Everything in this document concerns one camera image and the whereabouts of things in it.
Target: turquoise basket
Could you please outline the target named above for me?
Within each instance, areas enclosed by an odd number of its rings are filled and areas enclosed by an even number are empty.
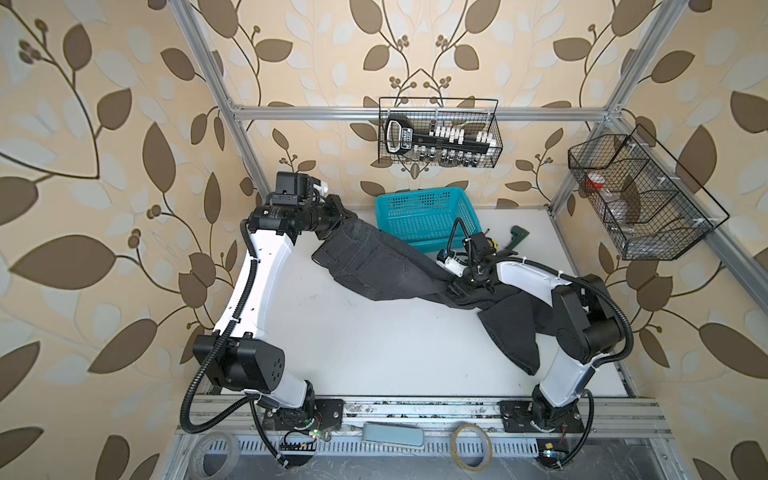
[[[470,234],[481,231],[475,209],[458,187],[418,190],[376,198],[379,229],[404,240],[422,253],[444,249],[453,222],[461,217]],[[451,248],[464,251],[464,233],[457,228]]]

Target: masking tape roll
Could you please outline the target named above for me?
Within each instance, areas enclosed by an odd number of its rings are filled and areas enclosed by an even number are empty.
[[[478,434],[478,436],[483,442],[482,461],[474,467],[465,464],[458,457],[458,452],[456,451],[456,439],[458,438],[458,434],[462,430],[472,430],[473,432]],[[482,472],[491,464],[491,459],[493,458],[493,446],[491,445],[491,438],[488,437],[488,434],[485,433],[485,430],[481,429],[474,423],[465,423],[464,425],[458,427],[453,432],[453,435],[451,435],[451,458],[453,458],[453,461],[456,462],[456,465],[461,467],[463,470],[466,470],[467,472]]]
[[[205,454],[208,453],[210,446],[220,440],[227,444],[227,459],[224,464],[213,475],[208,475],[203,468]],[[237,463],[240,461],[240,443],[237,437],[227,432],[211,432],[205,435],[192,448],[187,473],[192,480],[224,480],[229,474],[234,472]]]

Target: wall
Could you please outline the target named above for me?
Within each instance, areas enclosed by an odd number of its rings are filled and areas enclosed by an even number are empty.
[[[764,266],[767,19],[765,2],[691,2],[626,111],[728,209],[723,228]],[[559,220],[578,271],[601,273],[633,320],[640,394],[659,399],[703,480],[768,478],[768,317],[705,243],[673,262],[619,261],[582,195]]]
[[[192,4],[233,101],[276,108],[375,107],[379,97],[409,95],[445,106],[454,104],[445,98],[474,97],[510,107],[601,107],[657,6],[651,0],[615,7],[605,0]],[[328,181],[350,205],[370,205],[383,192],[460,182],[476,205],[541,206],[564,177],[567,145],[587,133],[579,124],[509,122],[501,126],[504,157],[494,170],[448,171],[408,161],[385,167],[389,160],[377,161],[377,129],[365,122],[247,127],[267,178],[291,168],[280,163],[290,157],[273,137],[277,129],[299,159],[293,167],[314,161],[303,171]],[[528,162],[538,167],[535,155],[561,128],[561,142],[547,153],[554,163],[538,175],[540,195],[525,183],[535,186]]]
[[[0,2],[2,478],[158,471],[242,263],[253,186],[163,7]]]

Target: corner wire basket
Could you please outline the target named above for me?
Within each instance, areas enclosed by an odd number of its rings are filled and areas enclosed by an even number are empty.
[[[654,146],[674,160],[673,174],[650,155]],[[568,168],[623,260],[675,260],[730,218],[640,124],[629,135],[606,134],[571,147]],[[710,212],[699,207],[697,197],[709,202]]]
[[[379,99],[379,162],[399,162],[403,167],[495,167],[503,149],[496,120],[498,100],[435,100]]]

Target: white table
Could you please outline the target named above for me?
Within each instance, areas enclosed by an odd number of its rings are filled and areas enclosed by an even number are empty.
[[[521,255],[572,273],[543,210],[477,210],[502,247],[509,228],[531,234]],[[376,224],[373,210],[358,215]],[[541,368],[528,376],[492,342],[476,312],[421,299],[373,302],[334,282],[310,256],[320,245],[302,234],[278,280],[266,341],[286,353],[286,368],[318,395],[529,396],[558,345],[538,335]],[[614,366],[589,383],[596,396],[626,396]]]

